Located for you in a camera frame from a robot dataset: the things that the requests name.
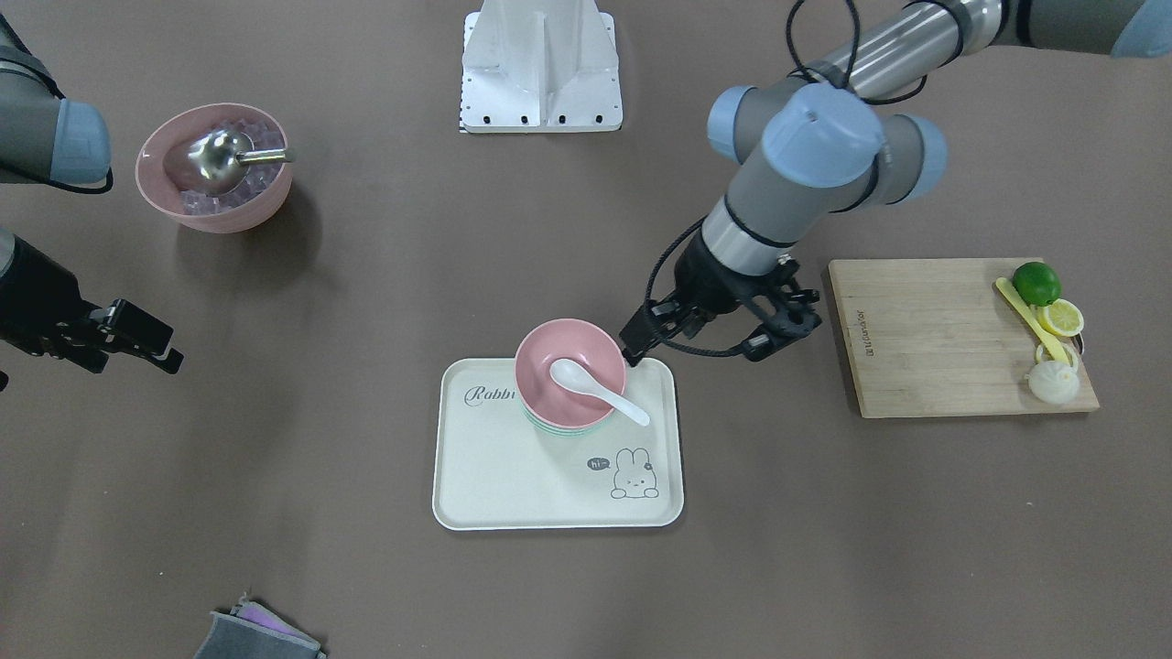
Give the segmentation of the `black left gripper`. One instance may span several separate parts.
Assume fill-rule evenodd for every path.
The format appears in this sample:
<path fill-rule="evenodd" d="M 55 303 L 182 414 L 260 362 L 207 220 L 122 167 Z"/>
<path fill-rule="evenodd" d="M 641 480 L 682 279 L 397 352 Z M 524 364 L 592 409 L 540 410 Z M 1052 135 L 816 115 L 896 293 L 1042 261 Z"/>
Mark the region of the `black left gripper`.
<path fill-rule="evenodd" d="M 677 254 L 668 295 L 656 299 L 646 293 L 646 305 L 636 310 L 619 332 L 624 361 L 638 364 L 663 340 L 679 334 L 691 340 L 718 315 L 748 308 L 762 319 L 779 311 L 779 288 L 766 276 L 742 276 L 721 264 L 706 246 L 699 229 L 686 230 L 657 259 L 648 280 L 656 286 L 657 271 Z"/>

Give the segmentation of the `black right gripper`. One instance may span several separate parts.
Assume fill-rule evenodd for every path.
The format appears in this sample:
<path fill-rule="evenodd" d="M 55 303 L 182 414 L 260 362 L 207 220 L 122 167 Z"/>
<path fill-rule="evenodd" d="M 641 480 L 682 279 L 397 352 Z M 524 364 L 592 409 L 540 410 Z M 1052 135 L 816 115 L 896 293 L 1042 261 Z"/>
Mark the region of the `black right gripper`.
<path fill-rule="evenodd" d="M 40 250 L 12 233 L 4 233 L 1 334 L 4 341 L 33 356 L 49 355 L 102 371 L 102 351 L 127 353 L 177 374 L 184 355 L 173 349 L 173 330 L 127 299 L 105 308 L 84 300 L 77 279 Z M 96 311 L 100 349 L 91 339 Z"/>

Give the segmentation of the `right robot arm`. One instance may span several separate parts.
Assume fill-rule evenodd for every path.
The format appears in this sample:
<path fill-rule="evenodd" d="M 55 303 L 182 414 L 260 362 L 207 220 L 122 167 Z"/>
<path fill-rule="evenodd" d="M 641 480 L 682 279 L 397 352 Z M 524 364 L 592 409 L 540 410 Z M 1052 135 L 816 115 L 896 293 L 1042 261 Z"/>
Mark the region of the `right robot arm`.
<path fill-rule="evenodd" d="M 67 98 L 41 59 L 4 22 L 1 43 L 4 183 L 101 195 L 114 184 L 113 147 L 95 107 Z M 120 297 L 100 306 L 76 276 L 9 230 L 1 235 L 1 335 L 33 356 L 103 372 L 124 353 L 176 374 L 184 356 L 173 330 Z"/>

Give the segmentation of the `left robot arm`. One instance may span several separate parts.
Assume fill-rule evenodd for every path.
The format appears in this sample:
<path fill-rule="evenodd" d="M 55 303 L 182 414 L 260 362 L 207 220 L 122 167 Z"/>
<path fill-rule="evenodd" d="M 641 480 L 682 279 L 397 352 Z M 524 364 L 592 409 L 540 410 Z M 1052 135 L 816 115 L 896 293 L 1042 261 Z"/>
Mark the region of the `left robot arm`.
<path fill-rule="evenodd" d="M 1168 53 L 1167 1 L 908 1 L 897 16 L 778 83 L 738 86 L 711 107 L 713 149 L 738 171 L 703 220 L 669 246 L 674 288 L 645 293 L 620 332 L 627 364 L 679 344 L 718 315 L 745 308 L 758 326 L 713 356 L 759 362 L 820 322 L 816 288 L 797 284 L 790 251 L 816 220 L 872 204 L 917 199 L 941 179 L 949 148 L 931 121 L 879 116 L 921 91 L 931 72 L 992 45 L 1113 57 Z"/>

